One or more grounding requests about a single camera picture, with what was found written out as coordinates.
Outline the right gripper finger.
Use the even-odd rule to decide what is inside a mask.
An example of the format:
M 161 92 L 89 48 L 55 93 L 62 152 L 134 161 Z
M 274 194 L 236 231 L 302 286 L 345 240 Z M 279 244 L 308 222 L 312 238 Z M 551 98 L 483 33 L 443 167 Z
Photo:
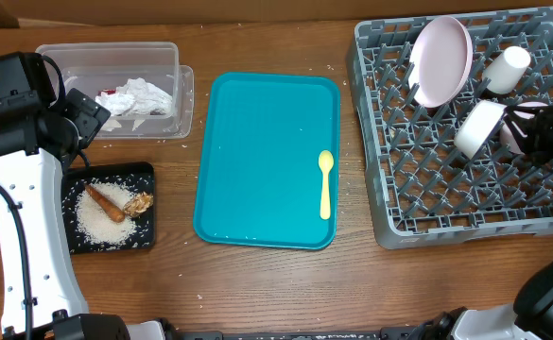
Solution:
M 535 108 L 541 108 L 543 104 L 520 104 L 519 110 L 515 111 L 515 115 L 523 118 L 523 119 L 531 119 L 534 114 L 531 112 L 528 112 L 527 109 L 535 109 Z
M 531 144 L 533 142 L 531 133 L 534 131 L 534 122 L 532 120 L 507 120 L 506 124 L 524 154 L 533 153 L 534 146 Z

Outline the pink bowl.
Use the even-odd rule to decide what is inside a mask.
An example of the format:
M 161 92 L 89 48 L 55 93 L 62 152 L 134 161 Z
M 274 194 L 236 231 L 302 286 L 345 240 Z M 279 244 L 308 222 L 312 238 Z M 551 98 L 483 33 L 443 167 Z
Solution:
M 527 108 L 536 108 L 536 107 L 545 107 L 545 103 L 541 102 L 525 102 L 521 104 L 521 107 Z M 517 144 L 515 138 L 513 137 L 511 130 L 507 124 L 501 127 L 500 129 L 500 142 L 502 145 L 508 145 L 510 151 L 513 154 L 524 155 L 524 152 L 521 150 Z

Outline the red silver snack wrapper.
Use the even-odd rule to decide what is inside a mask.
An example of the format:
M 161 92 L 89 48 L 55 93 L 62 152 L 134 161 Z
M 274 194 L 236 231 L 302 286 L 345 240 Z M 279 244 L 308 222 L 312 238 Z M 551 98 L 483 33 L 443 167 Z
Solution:
M 102 95 L 102 94 L 115 94 L 116 92 L 116 89 L 103 89 L 101 91 L 98 92 L 98 95 Z

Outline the white cup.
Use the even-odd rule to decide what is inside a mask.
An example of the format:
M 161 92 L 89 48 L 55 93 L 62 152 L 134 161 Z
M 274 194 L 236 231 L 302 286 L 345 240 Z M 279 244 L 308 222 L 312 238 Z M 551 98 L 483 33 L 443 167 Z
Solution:
M 531 63 L 528 51 L 519 46 L 506 48 L 482 73 L 486 89 L 494 94 L 509 94 Z

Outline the pale green bowl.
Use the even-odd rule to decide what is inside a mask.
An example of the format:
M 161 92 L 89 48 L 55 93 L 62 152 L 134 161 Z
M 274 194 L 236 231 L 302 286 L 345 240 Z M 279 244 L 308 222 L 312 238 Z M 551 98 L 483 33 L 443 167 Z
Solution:
M 455 146 L 464 156 L 469 159 L 475 156 L 498 125 L 505 107 L 488 100 L 481 100 L 475 105 L 454 139 Z

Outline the white napkin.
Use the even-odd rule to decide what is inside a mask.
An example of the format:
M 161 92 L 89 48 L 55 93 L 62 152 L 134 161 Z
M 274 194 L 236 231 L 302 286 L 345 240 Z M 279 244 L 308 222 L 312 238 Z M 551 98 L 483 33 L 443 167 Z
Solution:
M 95 102 L 107 109 L 112 116 L 166 115 L 171 112 L 173 96 L 145 81 L 130 78 L 114 94 L 102 94 Z

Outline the large white plate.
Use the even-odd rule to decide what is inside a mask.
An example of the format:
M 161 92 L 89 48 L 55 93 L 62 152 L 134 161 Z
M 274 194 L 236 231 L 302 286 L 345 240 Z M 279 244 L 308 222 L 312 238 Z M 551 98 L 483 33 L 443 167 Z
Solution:
M 433 19 L 419 34 L 409 58 L 413 69 L 408 85 L 419 85 L 414 100 L 436 108 L 455 98 L 469 77 L 472 58 L 467 28 L 452 16 Z

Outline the brown walnut cookie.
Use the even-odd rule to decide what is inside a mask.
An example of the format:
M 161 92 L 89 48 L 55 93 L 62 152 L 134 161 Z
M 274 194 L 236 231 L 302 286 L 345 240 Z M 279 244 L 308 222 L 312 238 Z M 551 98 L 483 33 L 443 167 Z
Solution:
M 136 218 L 142 213 L 146 212 L 154 204 L 154 196 L 146 192 L 142 192 L 134 196 L 130 201 L 128 201 L 123 207 L 123 212 L 125 215 Z

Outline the orange carrot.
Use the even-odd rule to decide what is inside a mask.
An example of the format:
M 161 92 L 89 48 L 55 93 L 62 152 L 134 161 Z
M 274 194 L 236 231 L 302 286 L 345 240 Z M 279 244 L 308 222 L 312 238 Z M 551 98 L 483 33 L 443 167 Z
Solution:
M 93 186 L 86 184 L 85 191 L 113 222 L 122 223 L 125 220 L 125 213 Z

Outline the yellow plastic spoon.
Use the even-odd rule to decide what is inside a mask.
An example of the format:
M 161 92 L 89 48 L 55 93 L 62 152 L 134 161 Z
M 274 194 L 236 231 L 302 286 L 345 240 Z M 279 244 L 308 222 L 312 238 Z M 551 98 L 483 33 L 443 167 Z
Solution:
M 319 169 L 321 171 L 320 218 L 328 220 L 331 217 L 331 196 L 329 175 L 334 166 L 334 157 L 329 150 L 319 154 Z

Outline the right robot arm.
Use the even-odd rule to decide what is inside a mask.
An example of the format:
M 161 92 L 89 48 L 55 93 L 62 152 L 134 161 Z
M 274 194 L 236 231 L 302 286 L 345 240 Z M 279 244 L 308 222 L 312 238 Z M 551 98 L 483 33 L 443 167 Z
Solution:
M 553 106 L 507 106 L 503 120 L 522 152 L 542 167 L 553 160 Z M 464 307 L 440 314 L 411 331 L 409 339 L 553 339 L 553 262 L 519 291 L 511 305 Z

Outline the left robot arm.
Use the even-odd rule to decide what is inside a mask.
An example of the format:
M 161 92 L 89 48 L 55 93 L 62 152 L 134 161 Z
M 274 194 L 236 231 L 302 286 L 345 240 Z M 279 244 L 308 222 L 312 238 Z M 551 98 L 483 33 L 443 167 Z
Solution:
M 109 112 L 77 89 L 53 84 L 55 62 L 0 56 L 0 252 L 5 339 L 174 339 L 163 318 L 128 325 L 92 314 L 74 274 L 61 208 L 65 171 Z

